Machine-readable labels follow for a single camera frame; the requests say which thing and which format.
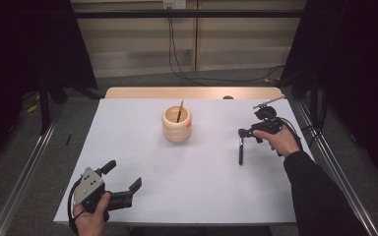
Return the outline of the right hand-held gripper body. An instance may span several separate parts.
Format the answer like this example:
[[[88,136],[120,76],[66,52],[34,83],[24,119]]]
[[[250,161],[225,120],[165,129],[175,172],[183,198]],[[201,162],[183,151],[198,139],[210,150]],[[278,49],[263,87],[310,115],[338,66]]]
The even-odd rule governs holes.
[[[270,106],[271,102],[277,101],[280,98],[274,98],[254,106],[254,109],[257,109],[254,114],[260,122],[251,126],[252,131],[260,130],[269,134],[276,134],[280,131],[284,122],[277,116],[276,109]]]

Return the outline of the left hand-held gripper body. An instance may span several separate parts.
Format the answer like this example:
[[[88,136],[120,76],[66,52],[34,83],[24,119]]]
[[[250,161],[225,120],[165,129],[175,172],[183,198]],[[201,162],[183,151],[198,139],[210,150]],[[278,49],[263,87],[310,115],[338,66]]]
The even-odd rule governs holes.
[[[94,212],[101,196],[106,193],[105,182],[102,176],[98,176],[95,170],[87,167],[78,180],[75,187],[76,194],[73,198],[73,206],[82,205],[87,212]],[[110,201],[104,212],[104,221],[109,219],[109,213],[113,210],[132,206],[134,192],[123,191],[110,193]]]

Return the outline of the black makeup brush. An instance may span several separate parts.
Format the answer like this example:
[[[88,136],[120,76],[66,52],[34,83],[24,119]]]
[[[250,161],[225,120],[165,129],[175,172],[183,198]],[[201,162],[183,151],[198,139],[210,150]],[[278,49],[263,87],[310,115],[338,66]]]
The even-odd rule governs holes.
[[[245,133],[245,130],[244,129],[239,129],[238,130],[238,135],[239,135],[239,158],[238,158],[238,164],[239,165],[243,165],[243,151],[244,151],[244,133]]]

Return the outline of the ribbed wooden cup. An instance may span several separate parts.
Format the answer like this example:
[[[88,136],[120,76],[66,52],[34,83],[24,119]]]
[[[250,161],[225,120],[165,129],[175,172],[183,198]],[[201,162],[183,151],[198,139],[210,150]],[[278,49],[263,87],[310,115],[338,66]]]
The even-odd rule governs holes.
[[[168,107],[161,116],[163,135],[174,143],[188,140],[192,133],[192,113],[183,106],[180,122],[176,123],[178,109],[179,106]]]

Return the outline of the dark pencil with orange end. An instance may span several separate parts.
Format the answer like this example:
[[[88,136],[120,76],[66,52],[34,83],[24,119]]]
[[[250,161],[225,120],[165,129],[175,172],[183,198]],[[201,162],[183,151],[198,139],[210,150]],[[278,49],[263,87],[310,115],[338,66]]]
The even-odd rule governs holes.
[[[182,108],[183,108],[183,103],[184,103],[184,100],[182,99],[181,102],[180,102],[180,105],[179,105],[179,109],[178,109],[178,113],[177,113],[177,118],[176,118],[176,123],[180,122]]]

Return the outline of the person's right hand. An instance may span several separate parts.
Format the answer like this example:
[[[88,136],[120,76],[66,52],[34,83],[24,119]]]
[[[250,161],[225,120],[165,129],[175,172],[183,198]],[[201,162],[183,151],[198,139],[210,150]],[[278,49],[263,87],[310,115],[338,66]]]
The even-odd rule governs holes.
[[[299,144],[297,143],[293,133],[286,126],[282,126],[282,128],[276,134],[255,130],[253,135],[266,140],[271,149],[275,150],[283,157],[289,157],[291,154],[300,151]]]

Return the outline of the person's left hand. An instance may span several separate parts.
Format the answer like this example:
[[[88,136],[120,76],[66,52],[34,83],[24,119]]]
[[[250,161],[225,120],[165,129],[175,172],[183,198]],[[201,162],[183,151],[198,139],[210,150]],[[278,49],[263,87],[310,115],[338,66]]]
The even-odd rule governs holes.
[[[87,212],[82,205],[73,208],[73,215],[78,229],[78,236],[103,236],[104,212],[109,204],[110,194],[104,193],[94,212]]]

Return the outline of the white table sheet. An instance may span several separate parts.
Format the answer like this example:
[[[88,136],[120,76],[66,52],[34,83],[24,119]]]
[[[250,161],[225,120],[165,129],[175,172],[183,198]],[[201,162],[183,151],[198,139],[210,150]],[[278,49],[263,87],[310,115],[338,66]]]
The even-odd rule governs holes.
[[[161,115],[172,99],[102,100],[73,171],[110,160],[106,188],[142,187],[129,208],[110,220],[128,225],[273,224],[295,221],[283,158],[268,144],[245,139],[238,164],[238,130],[256,123],[255,99],[186,99],[192,133],[172,143],[162,133]]]

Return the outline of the wooden table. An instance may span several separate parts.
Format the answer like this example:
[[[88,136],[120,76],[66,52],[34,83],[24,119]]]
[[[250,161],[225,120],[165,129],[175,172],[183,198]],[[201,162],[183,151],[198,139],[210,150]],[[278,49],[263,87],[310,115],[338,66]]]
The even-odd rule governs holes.
[[[279,88],[261,87],[115,87],[106,98],[180,98],[180,99],[273,99],[283,95]]]

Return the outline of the dark curtain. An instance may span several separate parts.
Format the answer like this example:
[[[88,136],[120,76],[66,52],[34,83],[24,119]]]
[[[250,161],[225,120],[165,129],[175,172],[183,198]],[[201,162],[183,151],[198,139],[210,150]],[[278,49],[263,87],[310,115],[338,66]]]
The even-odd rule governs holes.
[[[378,0],[306,0],[281,85],[328,96],[378,168]]]
[[[59,102],[63,87],[97,87],[72,13],[71,0],[0,0],[0,147],[41,82]]]

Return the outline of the black horizontal bar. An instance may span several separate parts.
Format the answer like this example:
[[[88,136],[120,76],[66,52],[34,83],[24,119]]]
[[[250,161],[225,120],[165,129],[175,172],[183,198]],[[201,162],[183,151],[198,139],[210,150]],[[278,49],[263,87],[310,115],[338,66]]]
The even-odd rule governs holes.
[[[302,18],[302,10],[136,10],[136,11],[75,11],[78,19],[131,18]]]

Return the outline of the aluminium floor rail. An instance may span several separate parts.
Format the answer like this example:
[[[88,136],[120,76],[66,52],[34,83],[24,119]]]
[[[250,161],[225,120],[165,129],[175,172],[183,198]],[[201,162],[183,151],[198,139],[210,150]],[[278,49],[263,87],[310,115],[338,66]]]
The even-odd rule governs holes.
[[[342,189],[343,193],[346,196],[348,204],[352,208],[356,217],[364,226],[367,234],[369,236],[378,236],[378,230],[376,229],[368,211],[366,210],[364,204],[361,202],[360,198],[358,197],[357,193],[355,192],[354,188],[343,172],[324,135],[321,132],[317,132],[314,128],[310,129],[310,133],[312,135],[312,140],[322,154],[336,183]]]
[[[45,149],[51,140],[55,127],[63,113],[64,106],[58,105],[52,112],[52,120],[42,135],[39,136],[33,151],[30,154],[28,162],[23,169],[15,187],[12,189],[7,201],[0,209],[0,236],[5,236],[8,228],[14,218],[14,215],[22,202],[27,187],[30,184],[32,176],[45,152]]]

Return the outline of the black stand post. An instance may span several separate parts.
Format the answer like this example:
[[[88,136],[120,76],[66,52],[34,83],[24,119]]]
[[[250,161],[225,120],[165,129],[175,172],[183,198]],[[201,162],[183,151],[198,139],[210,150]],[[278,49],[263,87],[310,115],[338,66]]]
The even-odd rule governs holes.
[[[43,135],[50,125],[50,113],[48,105],[48,93],[46,86],[46,79],[42,77],[39,83],[39,104],[41,113],[41,131]]]

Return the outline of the white wall socket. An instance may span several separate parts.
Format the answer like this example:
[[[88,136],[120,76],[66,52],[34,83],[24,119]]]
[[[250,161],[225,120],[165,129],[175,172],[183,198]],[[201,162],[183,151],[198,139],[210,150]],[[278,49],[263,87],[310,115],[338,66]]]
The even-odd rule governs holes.
[[[186,0],[162,0],[165,10],[185,10],[187,8]]]

